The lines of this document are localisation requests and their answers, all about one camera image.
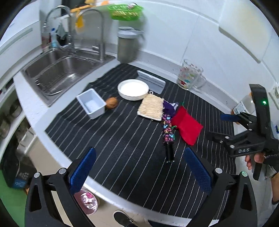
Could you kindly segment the red cloth pouch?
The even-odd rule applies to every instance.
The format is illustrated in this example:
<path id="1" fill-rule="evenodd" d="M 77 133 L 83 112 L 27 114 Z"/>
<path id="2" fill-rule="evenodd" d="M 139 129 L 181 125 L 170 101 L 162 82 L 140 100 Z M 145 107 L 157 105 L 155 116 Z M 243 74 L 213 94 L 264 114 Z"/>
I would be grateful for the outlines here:
<path id="1" fill-rule="evenodd" d="M 182 139 L 190 146 L 194 146 L 203 126 L 196 121 L 183 107 L 180 106 L 171 119 L 173 126 L 179 130 Z"/>

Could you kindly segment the beige loofah scrubber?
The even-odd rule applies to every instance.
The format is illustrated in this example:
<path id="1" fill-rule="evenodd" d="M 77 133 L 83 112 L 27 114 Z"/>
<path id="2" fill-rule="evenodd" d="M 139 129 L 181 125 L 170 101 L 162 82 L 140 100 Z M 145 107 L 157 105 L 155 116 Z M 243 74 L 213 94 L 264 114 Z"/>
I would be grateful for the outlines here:
<path id="1" fill-rule="evenodd" d="M 143 98 L 137 115 L 160 122 L 163 116 L 164 99 L 154 95 L 153 91 Z"/>

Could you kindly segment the pink trash bin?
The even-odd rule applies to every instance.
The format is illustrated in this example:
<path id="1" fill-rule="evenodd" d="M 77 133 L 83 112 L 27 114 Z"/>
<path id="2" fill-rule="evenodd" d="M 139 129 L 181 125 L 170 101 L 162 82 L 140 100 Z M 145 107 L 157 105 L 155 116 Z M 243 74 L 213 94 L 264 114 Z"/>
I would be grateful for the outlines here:
<path id="1" fill-rule="evenodd" d="M 96 213 L 99 207 L 99 199 L 93 193 L 86 189 L 81 189 L 74 194 L 74 197 L 86 215 Z"/>

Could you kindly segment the brown labelled jar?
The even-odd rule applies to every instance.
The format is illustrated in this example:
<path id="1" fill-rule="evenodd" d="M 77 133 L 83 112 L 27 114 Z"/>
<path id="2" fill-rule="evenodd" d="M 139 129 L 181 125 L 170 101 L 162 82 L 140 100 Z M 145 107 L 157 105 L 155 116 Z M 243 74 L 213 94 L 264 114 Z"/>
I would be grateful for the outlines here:
<path id="1" fill-rule="evenodd" d="M 239 114 L 241 112 L 253 114 L 255 112 L 255 105 L 252 100 L 252 93 L 246 95 L 232 110 L 231 114 Z"/>

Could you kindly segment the black blue recycling bin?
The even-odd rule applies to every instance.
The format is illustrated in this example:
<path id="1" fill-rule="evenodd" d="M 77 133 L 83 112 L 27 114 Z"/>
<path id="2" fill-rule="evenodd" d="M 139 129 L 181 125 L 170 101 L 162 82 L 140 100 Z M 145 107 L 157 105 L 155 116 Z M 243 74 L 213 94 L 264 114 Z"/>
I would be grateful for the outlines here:
<path id="1" fill-rule="evenodd" d="M 18 152 L 13 144 L 9 144 L 4 152 L 1 170 L 7 186 L 14 189 L 29 188 L 37 172 L 31 159 Z"/>

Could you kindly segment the printed glass mug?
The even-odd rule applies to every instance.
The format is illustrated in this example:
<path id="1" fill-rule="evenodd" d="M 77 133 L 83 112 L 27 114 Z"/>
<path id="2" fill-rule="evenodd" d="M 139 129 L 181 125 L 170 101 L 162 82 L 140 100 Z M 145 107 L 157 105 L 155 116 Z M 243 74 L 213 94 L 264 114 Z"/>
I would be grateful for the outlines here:
<path id="1" fill-rule="evenodd" d="M 203 68 L 189 59 L 184 59 L 177 77 L 177 84 L 184 90 L 200 89 L 207 79 L 203 76 Z"/>

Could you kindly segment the black shoe left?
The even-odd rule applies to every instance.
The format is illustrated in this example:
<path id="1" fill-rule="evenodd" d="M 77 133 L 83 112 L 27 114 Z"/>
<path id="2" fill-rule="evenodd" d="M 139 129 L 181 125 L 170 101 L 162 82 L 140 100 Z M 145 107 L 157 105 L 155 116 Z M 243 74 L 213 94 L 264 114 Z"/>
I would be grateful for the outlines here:
<path id="1" fill-rule="evenodd" d="M 137 227 L 130 217 L 121 210 L 116 210 L 113 214 L 114 220 L 123 227 Z"/>

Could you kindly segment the colourful patterned black tube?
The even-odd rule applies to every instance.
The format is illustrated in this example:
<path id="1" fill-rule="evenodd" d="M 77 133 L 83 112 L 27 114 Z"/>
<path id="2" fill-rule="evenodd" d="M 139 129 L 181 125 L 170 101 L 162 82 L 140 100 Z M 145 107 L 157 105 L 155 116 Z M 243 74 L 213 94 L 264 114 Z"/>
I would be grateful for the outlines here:
<path id="1" fill-rule="evenodd" d="M 171 124 L 171 116 L 168 114 L 163 114 L 162 123 L 163 123 L 163 145 L 165 147 L 166 162 L 173 163 L 175 161 L 174 149 L 173 149 L 175 134 L 173 132 L 173 126 Z"/>

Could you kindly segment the purple white wrapper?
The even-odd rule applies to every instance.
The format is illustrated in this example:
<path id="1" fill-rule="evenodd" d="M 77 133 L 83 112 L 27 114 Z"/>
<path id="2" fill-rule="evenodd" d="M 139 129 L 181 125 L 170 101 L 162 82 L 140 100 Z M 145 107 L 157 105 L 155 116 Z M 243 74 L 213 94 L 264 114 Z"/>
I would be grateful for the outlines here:
<path id="1" fill-rule="evenodd" d="M 169 103 L 168 101 L 164 100 L 163 102 L 163 114 L 169 115 L 171 118 L 175 116 L 176 110 L 178 108 L 179 104 L 176 103 Z"/>

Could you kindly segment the black striped table mat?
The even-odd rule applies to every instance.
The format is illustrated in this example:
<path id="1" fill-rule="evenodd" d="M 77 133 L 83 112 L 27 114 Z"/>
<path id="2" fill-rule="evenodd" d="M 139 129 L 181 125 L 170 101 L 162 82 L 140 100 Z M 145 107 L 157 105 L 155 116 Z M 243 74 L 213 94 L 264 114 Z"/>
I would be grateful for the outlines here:
<path id="1" fill-rule="evenodd" d="M 82 156 L 87 147 L 94 147 L 97 159 L 90 177 L 114 194 L 152 211 L 192 218 L 207 195 L 183 158 L 188 144 L 175 130 L 175 161 L 167 163 L 162 124 L 137 115 L 141 101 L 127 101 L 118 96 L 117 85 L 135 79 L 138 70 L 120 64 L 85 87 L 84 91 L 93 88 L 104 100 L 117 97 L 119 104 L 114 109 L 93 120 L 75 98 L 56 115 L 45 132 L 71 160 Z M 214 167 L 236 174 L 235 158 L 205 136 L 208 131 L 232 135 L 233 123 L 222 121 L 219 109 L 168 80 L 160 96 L 182 104 L 203 126 L 191 149 Z"/>

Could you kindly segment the white rectangular plastic box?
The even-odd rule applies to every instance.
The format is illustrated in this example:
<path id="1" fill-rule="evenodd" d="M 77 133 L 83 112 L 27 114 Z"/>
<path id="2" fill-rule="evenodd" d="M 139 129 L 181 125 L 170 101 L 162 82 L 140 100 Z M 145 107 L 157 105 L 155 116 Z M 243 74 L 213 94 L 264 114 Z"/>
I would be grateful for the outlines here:
<path id="1" fill-rule="evenodd" d="M 93 88 L 77 95 L 76 98 L 89 118 L 96 119 L 105 113 L 106 102 Z"/>

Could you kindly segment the brown round fruit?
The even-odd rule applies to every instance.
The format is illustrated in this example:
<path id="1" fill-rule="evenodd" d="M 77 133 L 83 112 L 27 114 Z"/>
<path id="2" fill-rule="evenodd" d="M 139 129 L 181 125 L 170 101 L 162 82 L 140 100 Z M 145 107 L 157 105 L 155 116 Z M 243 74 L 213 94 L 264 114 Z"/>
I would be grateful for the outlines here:
<path id="1" fill-rule="evenodd" d="M 108 98 L 105 102 L 107 109 L 113 109 L 118 106 L 118 99 L 116 97 Z"/>

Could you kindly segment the stainless steel sink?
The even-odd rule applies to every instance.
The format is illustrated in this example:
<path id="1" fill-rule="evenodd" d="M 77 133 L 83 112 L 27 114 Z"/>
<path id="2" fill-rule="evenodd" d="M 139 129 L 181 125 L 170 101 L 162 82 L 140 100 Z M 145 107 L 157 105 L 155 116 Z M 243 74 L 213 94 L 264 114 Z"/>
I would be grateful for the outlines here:
<path id="1" fill-rule="evenodd" d="M 40 54 L 21 73 L 35 93 L 50 107 L 73 85 L 115 59 L 106 55 L 101 61 L 98 54 L 86 50 L 76 50 L 74 54 L 52 48 Z"/>

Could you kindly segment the white round plate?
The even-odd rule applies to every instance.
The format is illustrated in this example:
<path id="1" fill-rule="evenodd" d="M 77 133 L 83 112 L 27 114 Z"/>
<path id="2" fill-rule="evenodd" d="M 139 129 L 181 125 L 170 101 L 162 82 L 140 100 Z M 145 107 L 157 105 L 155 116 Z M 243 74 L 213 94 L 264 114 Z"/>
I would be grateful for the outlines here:
<path id="1" fill-rule="evenodd" d="M 149 86 L 138 79 L 127 79 L 117 86 L 119 95 L 128 101 L 142 100 L 149 92 Z"/>

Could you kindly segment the chrome faucet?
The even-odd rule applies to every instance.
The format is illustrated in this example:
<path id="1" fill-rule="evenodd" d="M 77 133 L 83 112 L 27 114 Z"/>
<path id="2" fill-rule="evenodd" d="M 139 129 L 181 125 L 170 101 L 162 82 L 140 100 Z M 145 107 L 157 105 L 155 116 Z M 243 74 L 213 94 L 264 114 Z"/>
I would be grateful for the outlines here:
<path id="1" fill-rule="evenodd" d="M 43 31 L 46 31 L 48 28 L 48 21 L 51 14 L 56 10 L 61 10 L 61 9 L 65 11 L 66 15 L 68 15 L 67 18 L 68 30 L 65 30 L 63 26 L 63 22 L 60 22 L 56 29 L 54 27 L 51 27 L 51 45 L 52 48 L 59 48 L 62 51 L 68 51 L 69 53 L 74 53 L 75 48 L 74 48 L 74 43 L 71 34 L 72 28 L 71 28 L 71 15 L 70 15 L 69 7 L 65 5 L 58 5 L 53 9 L 51 9 L 47 14 L 46 19 L 44 20 Z"/>
<path id="2" fill-rule="evenodd" d="M 94 40 L 92 51 L 99 55 L 99 61 L 105 60 L 104 16 L 95 8 L 81 10 L 76 14 L 75 32 L 87 40 Z"/>

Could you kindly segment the grey lidded jug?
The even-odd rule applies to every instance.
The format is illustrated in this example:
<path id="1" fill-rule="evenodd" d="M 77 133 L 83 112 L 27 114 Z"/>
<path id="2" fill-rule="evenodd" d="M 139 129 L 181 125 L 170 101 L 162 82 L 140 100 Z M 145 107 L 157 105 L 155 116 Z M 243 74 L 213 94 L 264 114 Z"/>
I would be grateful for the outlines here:
<path id="1" fill-rule="evenodd" d="M 137 42 L 144 31 L 134 29 L 133 27 L 119 27 L 118 28 L 118 49 L 117 60 L 120 63 L 130 63 L 135 54 L 137 48 Z"/>

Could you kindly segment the green plastic basket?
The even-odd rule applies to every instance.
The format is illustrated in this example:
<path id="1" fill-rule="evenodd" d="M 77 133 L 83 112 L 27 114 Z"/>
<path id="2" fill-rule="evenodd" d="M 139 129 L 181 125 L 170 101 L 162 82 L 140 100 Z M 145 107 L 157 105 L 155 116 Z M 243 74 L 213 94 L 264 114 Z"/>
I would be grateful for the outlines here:
<path id="1" fill-rule="evenodd" d="M 142 14 L 143 7 L 135 3 L 109 5 L 108 10 L 113 20 L 135 21 Z"/>

